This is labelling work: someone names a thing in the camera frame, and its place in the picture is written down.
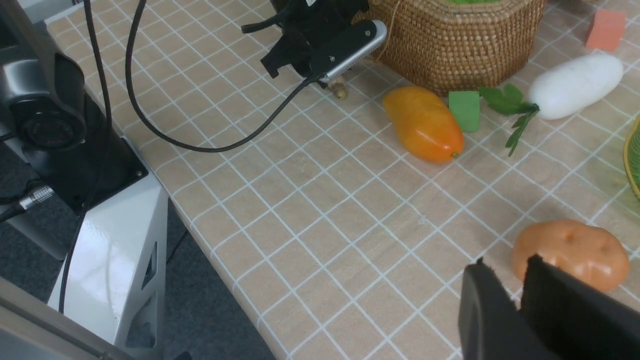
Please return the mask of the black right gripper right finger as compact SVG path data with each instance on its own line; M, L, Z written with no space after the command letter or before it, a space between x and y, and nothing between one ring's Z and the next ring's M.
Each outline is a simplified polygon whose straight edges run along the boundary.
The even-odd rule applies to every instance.
M563 360L637 360L640 316L573 275L533 255L526 263L520 314Z

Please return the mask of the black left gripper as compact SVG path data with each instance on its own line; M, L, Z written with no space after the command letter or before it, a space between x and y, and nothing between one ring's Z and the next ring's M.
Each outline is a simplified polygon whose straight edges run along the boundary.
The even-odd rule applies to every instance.
M243 25L243 34L277 26L279 40L260 60L272 78L292 66L306 79L329 84L379 48L387 38L380 20L355 20L370 9L367 0L274 0L275 14Z

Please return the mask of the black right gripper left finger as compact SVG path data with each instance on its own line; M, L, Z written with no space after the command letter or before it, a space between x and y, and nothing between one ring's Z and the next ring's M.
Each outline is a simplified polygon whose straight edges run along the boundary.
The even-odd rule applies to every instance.
M554 360L483 259L465 267L458 312L464 360Z

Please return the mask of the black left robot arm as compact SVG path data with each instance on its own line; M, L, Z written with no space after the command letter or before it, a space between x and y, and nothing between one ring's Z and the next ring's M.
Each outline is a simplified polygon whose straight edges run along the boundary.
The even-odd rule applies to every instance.
M236 150L258 137L302 89L326 86L377 50L387 38L379 20L353 22L370 9L366 0L288 0L274 16L241 27L253 34L277 26L282 35L263 57L272 77L279 68L303 66L304 80L254 132L222 147L193 146L160 132L144 115L133 84L133 55L146 1L135 8L125 48L126 91L142 123L163 141L183 150L215 154ZM16 0L1 2L1 121L8 137L18 139L39 175L39 183L56 193L80 218L118 194L135 177L137 160L112 127L105 69L89 0L84 2L105 108L85 89L80 66L39 34Z

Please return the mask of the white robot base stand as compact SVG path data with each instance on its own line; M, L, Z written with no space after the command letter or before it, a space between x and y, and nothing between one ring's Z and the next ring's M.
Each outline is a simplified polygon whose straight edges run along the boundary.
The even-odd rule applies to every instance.
M48 303L1 280L3 360L161 360L169 196L148 174L87 212Z

